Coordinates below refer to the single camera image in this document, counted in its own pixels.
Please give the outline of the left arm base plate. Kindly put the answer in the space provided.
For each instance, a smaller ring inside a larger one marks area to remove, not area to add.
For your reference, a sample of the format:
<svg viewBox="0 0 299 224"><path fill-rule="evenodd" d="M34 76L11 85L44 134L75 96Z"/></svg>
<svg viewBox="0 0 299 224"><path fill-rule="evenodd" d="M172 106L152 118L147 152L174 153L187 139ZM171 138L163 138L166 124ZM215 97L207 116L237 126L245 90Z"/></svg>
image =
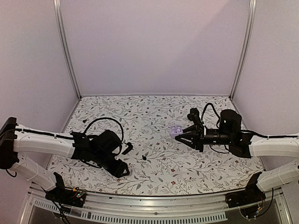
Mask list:
<svg viewBox="0 0 299 224"><path fill-rule="evenodd" d="M45 198L56 203L82 208L85 203L86 190L78 187L67 189L62 176L56 172L54 176L56 178L54 189L46 190Z"/></svg>

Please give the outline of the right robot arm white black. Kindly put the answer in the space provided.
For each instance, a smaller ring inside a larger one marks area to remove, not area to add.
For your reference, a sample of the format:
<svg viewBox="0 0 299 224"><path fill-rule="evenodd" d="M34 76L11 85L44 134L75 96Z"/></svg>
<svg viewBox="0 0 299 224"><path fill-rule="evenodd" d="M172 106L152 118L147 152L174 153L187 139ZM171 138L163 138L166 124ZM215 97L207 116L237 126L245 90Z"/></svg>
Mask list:
<svg viewBox="0 0 299 224"><path fill-rule="evenodd" d="M192 108L188 119L193 125L182 130L175 140L203 151L205 145L224 145L228 151L240 158L260 156L292 157L294 161L252 175L242 192L242 200L252 203L260 195L271 188L279 187L299 179L299 135L261 135L254 131L242 130L242 117L237 112L226 109L220 112L219 127L206 128L199 111Z"/></svg>

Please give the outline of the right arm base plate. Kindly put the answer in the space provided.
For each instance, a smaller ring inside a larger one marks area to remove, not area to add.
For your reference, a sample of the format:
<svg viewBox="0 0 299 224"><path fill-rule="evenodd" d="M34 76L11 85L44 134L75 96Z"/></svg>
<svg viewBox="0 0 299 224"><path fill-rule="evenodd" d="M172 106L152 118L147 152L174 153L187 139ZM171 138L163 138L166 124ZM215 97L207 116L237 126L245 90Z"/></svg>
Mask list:
<svg viewBox="0 0 299 224"><path fill-rule="evenodd" d="M258 217L263 209L263 203L266 199L265 193L257 187L257 180L262 172L252 175L244 190L227 193L225 195L225 202L229 208L240 207L251 203L261 202L261 205L255 205L252 208L241 209L241 214L246 219Z"/></svg>

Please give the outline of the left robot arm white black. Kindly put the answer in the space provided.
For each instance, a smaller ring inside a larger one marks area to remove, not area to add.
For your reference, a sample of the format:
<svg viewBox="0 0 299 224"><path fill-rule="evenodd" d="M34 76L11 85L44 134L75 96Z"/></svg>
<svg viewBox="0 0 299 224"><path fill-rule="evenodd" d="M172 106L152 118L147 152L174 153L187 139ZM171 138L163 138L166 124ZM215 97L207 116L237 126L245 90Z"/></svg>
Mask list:
<svg viewBox="0 0 299 224"><path fill-rule="evenodd" d="M123 138L110 130L100 135L51 133L27 128L10 117L0 129L0 168L26 177L64 203L70 196L62 177L44 169L26 153L55 154L85 163L92 161L112 176L121 178L130 174L127 163L117 159L118 154L114 152L122 148L122 141Z"/></svg>

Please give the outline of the purple earbud charging case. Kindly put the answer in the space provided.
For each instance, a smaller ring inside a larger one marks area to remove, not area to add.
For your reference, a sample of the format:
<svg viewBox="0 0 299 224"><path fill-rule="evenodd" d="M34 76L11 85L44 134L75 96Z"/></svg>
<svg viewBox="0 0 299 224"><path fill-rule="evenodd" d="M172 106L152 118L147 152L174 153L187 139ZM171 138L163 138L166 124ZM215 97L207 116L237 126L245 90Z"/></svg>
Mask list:
<svg viewBox="0 0 299 224"><path fill-rule="evenodd" d="M173 126L170 126L170 128L169 128L169 134L172 138L175 138L176 136L183 134L183 128L181 131L177 131L176 126L180 126L180 125L173 125Z"/></svg>

